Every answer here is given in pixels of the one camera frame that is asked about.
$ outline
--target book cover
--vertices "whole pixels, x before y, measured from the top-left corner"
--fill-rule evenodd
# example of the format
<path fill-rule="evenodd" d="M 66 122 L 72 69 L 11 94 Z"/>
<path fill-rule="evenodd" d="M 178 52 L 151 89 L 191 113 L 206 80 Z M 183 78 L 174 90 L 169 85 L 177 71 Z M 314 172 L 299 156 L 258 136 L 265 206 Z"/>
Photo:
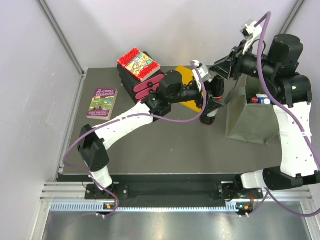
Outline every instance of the book cover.
<path fill-rule="evenodd" d="M 159 63 L 136 47 L 118 59 L 118 63 L 140 82 L 145 81 L 160 69 Z"/>
<path fill-rule="evenodd" d="M 92 98 L 88 119 L 110 120 L 118 91 L 115 88 L 97 88 Z"/>

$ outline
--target table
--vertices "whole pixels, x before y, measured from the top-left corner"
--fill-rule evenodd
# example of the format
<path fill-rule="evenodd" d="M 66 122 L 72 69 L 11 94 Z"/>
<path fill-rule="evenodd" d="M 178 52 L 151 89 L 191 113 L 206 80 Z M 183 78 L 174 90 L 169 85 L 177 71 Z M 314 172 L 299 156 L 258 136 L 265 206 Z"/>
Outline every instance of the table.
<path fill-rule="evenodd" d="M 162 67 L 164 72 L 176 67 Z M 225 82 L 225 95 L 234 86 Z M 121 84 L 116 68 L 90 68 L 79 101 L 71 135 L 73 143 L 81 128 L 102 124 L 102 120 L 86 117 L 96 88 L 117 88 L 112 118 L 126 112 L 135 104 Z M 190 119 L 196 112 L 174 104 L 166 117 Z M 163 174 L 163 173 L 242 173 L 278 166 L 281 163 L 281 144 L 278 137 L 269 145 L 245 143 L 225 138 L 227 107 L 219 110 L 215 123 L 204 126 L 199 120 L 191 123 L 172 123 L 158 120 L 143 126 L 116 142 L 109 150 L 108 168 L 111 174 Z M 67 162 L 85 166 L 80 154 L 73 149 Z M 65 167 L 64 174 L 82 174 Z"/>

